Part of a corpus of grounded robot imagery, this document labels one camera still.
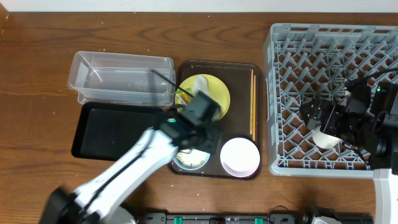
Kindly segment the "white paper cup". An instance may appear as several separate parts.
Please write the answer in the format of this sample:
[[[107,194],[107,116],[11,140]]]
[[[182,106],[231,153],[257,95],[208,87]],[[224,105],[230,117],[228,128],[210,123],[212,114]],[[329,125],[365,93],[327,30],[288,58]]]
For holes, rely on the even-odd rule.
[[[317,147],[322,149],[331,149],[341,141],[339,138],[322,133],[320,126],[315,128],[312,139]]]

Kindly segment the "leftover rice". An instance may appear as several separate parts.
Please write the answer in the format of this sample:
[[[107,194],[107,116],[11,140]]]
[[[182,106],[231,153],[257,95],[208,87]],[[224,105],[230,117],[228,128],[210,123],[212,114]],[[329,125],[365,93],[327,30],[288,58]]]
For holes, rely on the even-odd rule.
[[[208,154],[206,152],[198,151],[196,149],[182,150],[176,155],[177,160],[185,167],[196,168],[201,166],[207,160]]]

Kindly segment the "light blue bowl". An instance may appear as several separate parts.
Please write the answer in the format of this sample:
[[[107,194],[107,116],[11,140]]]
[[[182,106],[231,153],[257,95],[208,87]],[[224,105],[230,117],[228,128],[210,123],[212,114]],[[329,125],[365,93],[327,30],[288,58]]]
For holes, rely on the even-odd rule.
[[[196,149],[184,149],[174,157],[174,163],[184,170],[197,170],[209,160],[210,154]]]

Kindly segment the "yellow green snack wrapper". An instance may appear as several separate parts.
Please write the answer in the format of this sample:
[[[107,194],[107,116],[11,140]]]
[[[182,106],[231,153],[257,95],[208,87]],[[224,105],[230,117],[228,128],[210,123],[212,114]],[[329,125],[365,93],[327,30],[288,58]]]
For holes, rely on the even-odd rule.
[[[185,89],[185,91],[177,90],[175,92],[175,103],[177,105],[187,106],[190,104],[192,97],[190,96],[191,89]]]

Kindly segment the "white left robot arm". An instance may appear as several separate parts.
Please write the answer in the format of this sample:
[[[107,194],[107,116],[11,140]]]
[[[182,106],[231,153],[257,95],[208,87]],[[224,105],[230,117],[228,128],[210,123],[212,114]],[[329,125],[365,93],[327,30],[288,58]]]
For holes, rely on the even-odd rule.
[[[163,118],[145,130],[127,153],[93,180],[72,193],[55,189],[41,223],[107,223],[116,210],[151,174],[185,149],[215,152],[221,131],[215,123],[195,126],[178,118]]]

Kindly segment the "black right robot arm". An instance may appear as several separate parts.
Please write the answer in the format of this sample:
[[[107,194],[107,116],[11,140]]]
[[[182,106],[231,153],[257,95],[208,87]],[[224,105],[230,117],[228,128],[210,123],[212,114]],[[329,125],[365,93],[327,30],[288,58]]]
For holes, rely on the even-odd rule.
[[[300,106],[314,143],[324,149],[339,142],[370,154],[376,190],[375,223],[397,223],[397,85],[381,82],[373,93],[366,81],[345,83],[347,102],[313,98]]]

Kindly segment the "grey dishwasher rack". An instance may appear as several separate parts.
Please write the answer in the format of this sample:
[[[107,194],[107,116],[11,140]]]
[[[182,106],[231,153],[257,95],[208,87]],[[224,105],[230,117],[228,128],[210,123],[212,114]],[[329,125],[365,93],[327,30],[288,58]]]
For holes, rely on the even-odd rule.
[[[314,96],[346,103],[345,81],[372,88],[397,82],[397,28],[276,23],[263,46],[267,85],[267,158],[274,175],[370,179],[367,152],[318,147],[299,113]]]

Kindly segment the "black waste tray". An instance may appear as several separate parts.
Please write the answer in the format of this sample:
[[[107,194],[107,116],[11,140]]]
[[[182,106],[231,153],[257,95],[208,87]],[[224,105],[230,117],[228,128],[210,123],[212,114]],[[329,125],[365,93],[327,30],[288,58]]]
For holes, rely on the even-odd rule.
[[[73,157],[116,161],[153,127],[163,110],[157,107],[88,102],[81,108],[73,140]]]

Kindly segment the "yellow plate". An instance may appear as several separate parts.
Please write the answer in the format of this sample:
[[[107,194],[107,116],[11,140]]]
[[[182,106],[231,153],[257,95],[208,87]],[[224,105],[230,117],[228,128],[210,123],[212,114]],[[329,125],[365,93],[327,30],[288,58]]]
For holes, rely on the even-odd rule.
[[[221,119],[228,111],[229,105],[230,105],[230,94],[229,90],[226,87],[226,85],[219,79],[216,78],[213,75],[207,75],[207,74],[199,74],[203,75],[206,77],[208,80],[208,87],[210,90],[210,95],[209,97],[212,98],[214,101],[216,101],[220,106],[221,106],[221,113],[220,117],[218,118]],[[196,78],[197,75],[193,75],[187,79],[185,79],[181,84],[180,87],[182,89],[191,89],[191,94],[190,96],[193,97],[192,95],[192,87],[193,87],[193,81]]]

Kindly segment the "right wooden chopstick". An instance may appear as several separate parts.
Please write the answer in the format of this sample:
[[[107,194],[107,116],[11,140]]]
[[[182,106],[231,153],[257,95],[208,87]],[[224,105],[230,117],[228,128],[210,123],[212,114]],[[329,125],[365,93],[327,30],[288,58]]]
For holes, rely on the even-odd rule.
[[[256,141],[256,76],[253,76],[253,115],[252,115],[252,139]]]

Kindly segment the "wooden chopstick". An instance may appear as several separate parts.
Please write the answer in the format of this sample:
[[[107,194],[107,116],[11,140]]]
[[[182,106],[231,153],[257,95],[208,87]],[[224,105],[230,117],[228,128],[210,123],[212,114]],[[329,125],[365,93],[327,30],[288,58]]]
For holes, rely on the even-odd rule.
[[[253,78],[254,72],[251,70],[251,85],[250,85],[250,135],[253,134],[253,124],[252,124],[252,117],[253,117]]]
[[[252,139],[256,141],[256,76],[253,76],[253,115],[252,115]]]

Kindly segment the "left wooden chopstick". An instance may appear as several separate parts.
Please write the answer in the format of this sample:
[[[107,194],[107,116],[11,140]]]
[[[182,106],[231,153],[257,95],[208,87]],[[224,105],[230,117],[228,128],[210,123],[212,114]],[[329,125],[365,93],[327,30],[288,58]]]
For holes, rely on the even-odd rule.
[[[252,117],[253,117],[253,78],[254,72],[251,70],[251,85],[250,85],[250,135],[253,134],[253,124],[252,124]]]

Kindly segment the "dark brown serving tray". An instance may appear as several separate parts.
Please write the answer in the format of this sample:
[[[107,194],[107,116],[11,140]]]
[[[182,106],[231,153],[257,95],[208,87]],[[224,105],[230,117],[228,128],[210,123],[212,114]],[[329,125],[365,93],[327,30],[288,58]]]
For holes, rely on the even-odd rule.
[[[250,85],[251,70],[256,76],[256,141],[250,135]],[[230,94],[230,105],[227,113],[218,122],[223,132],[221,145],[215,154],[211,155],[208,162],[197,170],[184,170],[176,163],[171,162],[168,167],[178,175],[190,175],[200,177],[212,177],[223,179],[255,179],[261,172],[262,167],[262,72],[253,64],[207,62],[189,60],[178,68],[178,84],[185,79],[198,74],[213,75],[219,78],[228,88]],[[223,145],[232,138],[246,138],[251,140],[258,148],[261,156],[259,168],[249,177],[233,177],[228,174],[220,162],[220,151]]]

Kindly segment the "clear plastic bin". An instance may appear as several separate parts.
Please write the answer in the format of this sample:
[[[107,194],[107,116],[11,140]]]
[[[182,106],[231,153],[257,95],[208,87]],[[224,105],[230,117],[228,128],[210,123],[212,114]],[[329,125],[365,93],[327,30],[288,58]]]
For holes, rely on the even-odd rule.
[[[154,105],[174,103],[174,62],[168,57],[79,51],[75,54],[68,87],[78,101]]]

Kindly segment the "black rail with green clips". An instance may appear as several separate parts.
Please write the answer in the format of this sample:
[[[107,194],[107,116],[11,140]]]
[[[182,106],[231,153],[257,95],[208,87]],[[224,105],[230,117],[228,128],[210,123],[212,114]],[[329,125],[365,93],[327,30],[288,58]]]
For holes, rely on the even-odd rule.
[[[338,213],[333,209],[308,207],[302,215],[278,205],[268,214],[171,214],[146,213],[137,218],[138,224],[373,224],[371,215]]]

